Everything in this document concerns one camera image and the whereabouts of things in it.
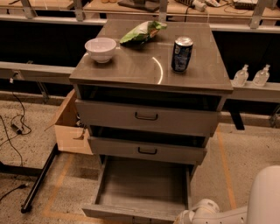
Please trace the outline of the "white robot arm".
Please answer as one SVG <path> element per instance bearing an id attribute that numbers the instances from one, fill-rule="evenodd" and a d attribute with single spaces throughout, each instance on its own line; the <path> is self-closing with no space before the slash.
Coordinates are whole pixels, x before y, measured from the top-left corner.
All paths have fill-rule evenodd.
<path id="1" fill-rule="evenodd" d="M 266 167 L 256 175 L 246 206 L 221 212 L 214 201 L 202 199 L 173 224 L 280 224 L 280 166 Z"/>

